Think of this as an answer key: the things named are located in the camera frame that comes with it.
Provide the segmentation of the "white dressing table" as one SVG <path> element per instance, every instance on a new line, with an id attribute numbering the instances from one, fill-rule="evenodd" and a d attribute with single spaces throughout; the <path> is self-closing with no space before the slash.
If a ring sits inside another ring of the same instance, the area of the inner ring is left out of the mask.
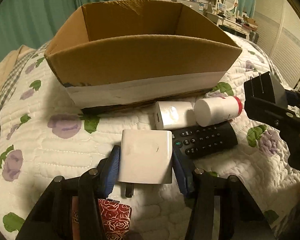
<path id="1" fill-rule="evenodd" d="M 247 40 L 250 38 L 252 31 L 257 31 L 257 29 L 251 26 L 237 23 L 234 17 L 229 17 L 226 13 L 206 12 L 204 15 L 223 31 L 233 33 Z"/>

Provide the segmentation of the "grey checked bed sheet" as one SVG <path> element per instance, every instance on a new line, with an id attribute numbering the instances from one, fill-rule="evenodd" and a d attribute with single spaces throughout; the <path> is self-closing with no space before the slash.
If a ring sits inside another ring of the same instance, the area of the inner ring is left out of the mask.
<path id="1" fill-rule="evenodd" d="M 21 58 L 21 60 L 17 60 L 17 63 L 15 64 L 11 74 L 8 76 L 7 81 L 5 81 L 1 91 L 0 91 L 0 112 L 4 106 L 5 103 L 7 103 L 12 95 L 15 92 L 17 82 L 21 76 L 21 71 L 25 67 L 26 63 L 32 59 L 36 54 L 41 55 L 44 50 L 47 48 L 48 43 L 44 43 L 42 46 L 40 46 L 36 51 L 27 53 L 24 57 Z"/>

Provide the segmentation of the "white bottle red band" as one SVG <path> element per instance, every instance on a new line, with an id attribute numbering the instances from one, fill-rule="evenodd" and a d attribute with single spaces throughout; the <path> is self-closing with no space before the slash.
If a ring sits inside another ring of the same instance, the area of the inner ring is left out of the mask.
<path id="1" fill-rule="evenodd" d="M 193 107 L 196 122 L 202 127 L 234 119 L 242 110 L 243 103 L 236 96 L 199 99 Z"/>

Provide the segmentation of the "green curtain left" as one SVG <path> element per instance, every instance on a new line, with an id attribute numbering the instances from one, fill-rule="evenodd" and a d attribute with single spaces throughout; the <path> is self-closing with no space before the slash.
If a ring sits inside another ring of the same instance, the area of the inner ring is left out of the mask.
<path id="1" fill-rule="evenodd" d="M 0 3 L 0 61 L 26 45 L 39 48 L 80 6 L 113 0 L 2 0 Z"/>

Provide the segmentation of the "small white adapter cube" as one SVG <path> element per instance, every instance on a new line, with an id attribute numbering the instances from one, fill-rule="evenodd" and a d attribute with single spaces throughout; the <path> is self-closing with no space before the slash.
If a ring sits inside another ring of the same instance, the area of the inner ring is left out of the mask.
<path id="1" fill-rule="evenodd" d="M 192 104 L 187 101 L 157 101 L 154 120 L 158 130 L 174 130 L 196 126 Z"/>

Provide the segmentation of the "black remote control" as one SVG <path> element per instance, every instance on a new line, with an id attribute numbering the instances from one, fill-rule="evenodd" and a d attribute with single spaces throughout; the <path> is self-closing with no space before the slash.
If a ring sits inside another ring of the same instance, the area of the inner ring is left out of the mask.
<path id="1" fill-rule="evenodd" d="M 174 151 L 189 159 L 199 159 L 238 144 L 236 133 L 228 121 L 207 127 L 174 129 L 172 139 Z"/>

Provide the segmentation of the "pink rose wallet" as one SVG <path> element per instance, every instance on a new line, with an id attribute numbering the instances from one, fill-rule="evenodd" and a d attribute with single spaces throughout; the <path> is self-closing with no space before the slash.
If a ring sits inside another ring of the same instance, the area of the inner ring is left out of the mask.
<path id="1" fill-rule="evenodd" d="M 99 199 L 98 207 L 106 239 L 126 239 L 130 227 L 132 208 L 129 205 L 120 204 L 118 201 L 111 199 Z M 72 198 L 71 221 L 73 239 L 81 239 L 77 196 Z"/>

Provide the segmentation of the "brown cardboard box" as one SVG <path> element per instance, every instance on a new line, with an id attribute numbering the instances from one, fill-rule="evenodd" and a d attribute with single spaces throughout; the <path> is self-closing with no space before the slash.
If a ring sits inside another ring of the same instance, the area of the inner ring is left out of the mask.
<path id="1" fill-rule="evenodd" d="M 176 2 L 116 0 L 79 7 L 44 56 L 81 109 L 132 105 L 214 87 L 242 49 Z"/>

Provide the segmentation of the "white louvred wardrobe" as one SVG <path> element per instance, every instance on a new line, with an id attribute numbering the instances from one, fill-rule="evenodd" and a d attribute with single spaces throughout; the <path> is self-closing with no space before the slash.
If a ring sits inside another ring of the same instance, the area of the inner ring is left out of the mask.
<path id="1" fill-rule="evenodd" d="M 290 87 L 300 89 L 300 19 L 286 0 L 256 0 L 258 46 Z"/>

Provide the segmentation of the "floral quilted bedspread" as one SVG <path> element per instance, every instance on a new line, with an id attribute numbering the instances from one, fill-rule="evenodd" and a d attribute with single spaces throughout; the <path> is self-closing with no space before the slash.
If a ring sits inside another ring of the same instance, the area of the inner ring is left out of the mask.
<path id="1" fill-rule="evenodd" d="M 242 53 L 206 97 L 234 95 L 244 102 L 245 81 L 279 71 L 257 45 L 227 35 Z M 55 176 L 77 177 L 97 166 L 120 144 L 124 129 L 155 129 L 152 106 L 84 116 L 51 72 L 46 47 L 17 61 L 16 76 L 6 83 L 8 98 L 0 102 L 0 231 L 6 239 L 16 238 Z M 231 125 L 238 145 L 195 164 L 217 177 L 238 176 L 277 237 L 294 219 L 300 171 L 288 165 L 289 150 L 277 130 L 249 120 L 245 111 Z M 184 239 L 191 210 L 174 175 L 171 184 L 135 186 L 132 198 L 124 197 L 122 186 L 109 197 L 132 207 L 131 231 L 143 239 Z"/>

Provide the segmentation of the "white power adapter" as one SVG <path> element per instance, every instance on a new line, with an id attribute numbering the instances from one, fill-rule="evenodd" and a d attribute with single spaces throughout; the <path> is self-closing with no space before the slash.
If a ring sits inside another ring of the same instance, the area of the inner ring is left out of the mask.
<path id="1" fill-rule="evenodd" d="M 133 196 L 135 184 L 170 184 L 172 132 L 123 130 L 118 181 L 125 184 L 127 198 Z"/>

